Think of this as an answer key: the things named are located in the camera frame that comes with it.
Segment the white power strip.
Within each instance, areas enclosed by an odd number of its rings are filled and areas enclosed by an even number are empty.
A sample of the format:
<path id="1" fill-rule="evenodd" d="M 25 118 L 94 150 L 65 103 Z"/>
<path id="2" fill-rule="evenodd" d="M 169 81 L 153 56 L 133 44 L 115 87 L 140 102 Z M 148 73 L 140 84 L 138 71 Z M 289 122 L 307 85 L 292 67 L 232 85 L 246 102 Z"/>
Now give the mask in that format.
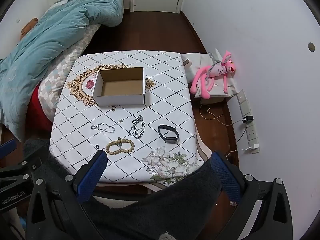
<path id="1" fill-rule="evenodd" d="M 245 124 L 245 132 L 248 140 L 248 148 L 245 149 L 249 154 L 256 154 L 260 152 L 260 145 L 258 133 L 254 123 L 254 116 L 251 111 L 249 101 L 245 95 L 244 90 L 241 90 L 237 95 L 240 111 L 242 114 L 242 123 Z"/>

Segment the white cardboard box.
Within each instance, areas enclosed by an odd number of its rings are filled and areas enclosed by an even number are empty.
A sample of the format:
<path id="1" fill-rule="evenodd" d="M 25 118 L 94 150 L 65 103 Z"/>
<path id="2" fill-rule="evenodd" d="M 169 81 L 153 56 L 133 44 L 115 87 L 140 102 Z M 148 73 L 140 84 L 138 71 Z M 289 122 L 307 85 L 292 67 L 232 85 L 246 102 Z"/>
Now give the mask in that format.
<path id="1" fill-rule="evenodd" d="M 145 69 L 129 67 L 97 72 L 92 98 L 100 106 L 143 105 Z"/>

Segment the black charger plug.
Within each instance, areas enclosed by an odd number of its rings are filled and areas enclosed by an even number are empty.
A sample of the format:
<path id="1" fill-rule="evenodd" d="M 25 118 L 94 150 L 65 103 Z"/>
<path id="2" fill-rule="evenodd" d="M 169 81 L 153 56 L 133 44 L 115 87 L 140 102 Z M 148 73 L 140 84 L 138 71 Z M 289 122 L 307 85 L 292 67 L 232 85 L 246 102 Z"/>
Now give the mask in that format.
<path id="1" fill-rule="evenodd" d="M 252 122 L 254 120 L 253 116 L 252 115 L 247 115 L 247 116 L 244 116 L 243 119 L 242 119 L 242 122 L 244 124 L 249 124 L 250 122 Z"/>

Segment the red blanket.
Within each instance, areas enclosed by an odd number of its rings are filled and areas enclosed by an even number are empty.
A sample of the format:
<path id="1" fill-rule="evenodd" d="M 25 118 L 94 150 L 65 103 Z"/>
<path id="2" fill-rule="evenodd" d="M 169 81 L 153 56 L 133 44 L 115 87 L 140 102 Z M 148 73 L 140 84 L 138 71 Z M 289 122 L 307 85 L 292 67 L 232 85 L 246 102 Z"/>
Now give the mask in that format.
<path id="1" fill-rule="evenodd" d="M 37 85 L 31 95 L 26 114 L 26 124 L 27 127 L 31 128 L 32 130 L 50 132 L 52 130 L 53 123 L 43 112 L 38 97 L 39 87 L 40 85 Z"/>

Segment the black fitness band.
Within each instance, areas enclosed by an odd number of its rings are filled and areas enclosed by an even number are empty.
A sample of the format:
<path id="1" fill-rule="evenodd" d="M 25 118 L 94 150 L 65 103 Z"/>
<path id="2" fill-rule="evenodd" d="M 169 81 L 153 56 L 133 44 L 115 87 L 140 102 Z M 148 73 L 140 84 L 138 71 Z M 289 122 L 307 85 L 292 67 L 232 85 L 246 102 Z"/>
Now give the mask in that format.
<path id="1" fill-rule="evenodd" d="M 168 125 L 159 125 L 158 126 L 158 133 L 160 138 L 166 144 L 175 144 L 179 141 L 180 135 L 176 128 L 168 126 Z"/>

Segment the grey white patterned pillow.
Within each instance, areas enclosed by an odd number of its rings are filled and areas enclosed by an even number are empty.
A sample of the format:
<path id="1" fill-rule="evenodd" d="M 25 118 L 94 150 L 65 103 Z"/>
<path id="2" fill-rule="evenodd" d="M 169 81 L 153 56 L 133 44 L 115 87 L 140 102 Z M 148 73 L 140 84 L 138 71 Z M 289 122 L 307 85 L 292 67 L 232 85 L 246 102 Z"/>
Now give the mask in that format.
<path id="1" fill-rule="evenodd" d="M 44 78 L 40 82 L 38 99 L 45 116 L 50 121 L 54 120 L 57 104 L 65 81 L 71 71 L 71 67 L 87 48 L 99 27 L 99 24 L 88 26 L 79 41 L 75 42 L 58 57 L 53 59 Z"/>

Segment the pink panther plush toy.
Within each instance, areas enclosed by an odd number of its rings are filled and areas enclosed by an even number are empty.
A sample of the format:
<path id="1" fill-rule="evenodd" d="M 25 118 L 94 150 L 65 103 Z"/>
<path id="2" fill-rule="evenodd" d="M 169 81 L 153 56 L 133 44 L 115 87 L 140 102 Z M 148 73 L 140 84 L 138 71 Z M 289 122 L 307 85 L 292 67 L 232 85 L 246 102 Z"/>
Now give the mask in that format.
<path id="1" fill-rule="evenodd" d="M 195 77 L 191 83 L 190 93 L 196 95 L 197 85 L 200 83 L 200 97 L 210 99 L 217 79 L 223 80 L 222 91 L 224 95 L 228 95 L 228 78 L 236 71 L 236 66 L 232 60 L 232 54 L 226 51 L 221 60 L 212 65 L 201 67 L 195 73 Z"/>

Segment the white patterned tablecloth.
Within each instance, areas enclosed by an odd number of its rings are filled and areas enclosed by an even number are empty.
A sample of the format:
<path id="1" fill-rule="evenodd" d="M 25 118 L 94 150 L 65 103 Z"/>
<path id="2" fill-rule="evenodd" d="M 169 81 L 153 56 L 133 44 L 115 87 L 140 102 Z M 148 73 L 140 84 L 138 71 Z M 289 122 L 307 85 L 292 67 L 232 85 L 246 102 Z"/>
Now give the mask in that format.
<path id="1" fill-rule="evenodd" d="M 123 67 L 145 69 L 145 103 L 97 106 L 92 99 L 97 72 Z M 159 136 L 159 125 L 176 128 L 179 141 L 166 144 Z M 197 142 L 180 54 L 129 50 L 79 57 L 57 104 L 49 149 L 71 173 L 98 150 L 107 151 L 108 165 L 101 183 L 169 186 L 193 173 L 208 155 Z"/>

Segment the teal duvet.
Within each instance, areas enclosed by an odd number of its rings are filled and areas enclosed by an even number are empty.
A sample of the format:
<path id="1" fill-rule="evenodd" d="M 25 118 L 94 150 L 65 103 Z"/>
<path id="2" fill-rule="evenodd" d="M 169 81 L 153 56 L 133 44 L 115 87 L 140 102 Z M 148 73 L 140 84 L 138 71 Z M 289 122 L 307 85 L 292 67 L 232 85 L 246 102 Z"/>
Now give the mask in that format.
<path id="1" fill-rule="evenodd" d="M 1 60 L 1 124 L 23 141 L 31 95 L 53 59 L 82 39 L 89 25 L 115 27 L 123 13 L 123 0 L 68 0 L 48 10 Z"/>

